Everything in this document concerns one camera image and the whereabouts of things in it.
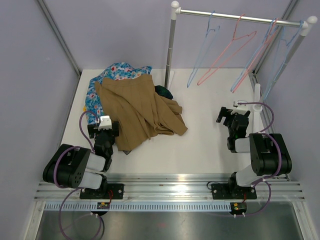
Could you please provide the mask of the navy white plaid skirt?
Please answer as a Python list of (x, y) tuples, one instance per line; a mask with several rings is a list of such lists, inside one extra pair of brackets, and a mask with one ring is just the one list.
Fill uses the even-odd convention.
[(124, 150), (123, 153), (125, 153), (126, 155), (129, 155), (131, 153), (131, 150)]

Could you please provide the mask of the tan pleated skirt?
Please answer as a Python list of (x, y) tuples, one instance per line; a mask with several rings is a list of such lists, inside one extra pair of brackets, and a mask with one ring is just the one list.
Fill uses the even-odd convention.
[(132, 151), (157, 135), (182, 136), (188, 130), (177, 101), (155, 92), (152, 75), (112, 80), (105, 77), (94, 84), (102, 110), (119, 122), (115, 144), (119, 151)]

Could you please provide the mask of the dark green plaid skirt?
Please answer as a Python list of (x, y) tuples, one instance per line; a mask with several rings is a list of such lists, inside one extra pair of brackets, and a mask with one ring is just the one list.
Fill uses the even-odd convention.
[(161, 85), (156, 85), (154, 87), (154, 89), (155, 89), (155, 92), (159, 96), (162, 96), (162, 97), (167, 98), (169, 100), (172, 100), (174, 98), (173, 95), (171, 94), (171, 92), (167, 88), (165, 88), (165, 87), (163, 87)]

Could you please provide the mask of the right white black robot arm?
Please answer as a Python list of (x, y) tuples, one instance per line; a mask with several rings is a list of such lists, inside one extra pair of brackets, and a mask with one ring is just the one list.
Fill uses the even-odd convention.
[(237, 110), (221, 107), (217, 123), (223, 118), (229, 136), (227, 148), (231, 153), (249, 153), (250, 164), (229, 177), (227, 183), (211, 184), (214, 200), (255, 200), (255, 187), (267, 179), (287, 175), (292, 171), (292, 159), (280, 133), (250, 133), (248, 109)]

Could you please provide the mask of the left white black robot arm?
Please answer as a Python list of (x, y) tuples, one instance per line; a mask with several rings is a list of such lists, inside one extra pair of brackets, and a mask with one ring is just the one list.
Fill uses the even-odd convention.
[(42, 179), (60, 189), (81, 189), (81, 199), (111, 198), (113, 190), (102, 173), (112, 163), (119, 123), (107, 120), (87, 126), (93, 149), (62, 144), (43, 170)]

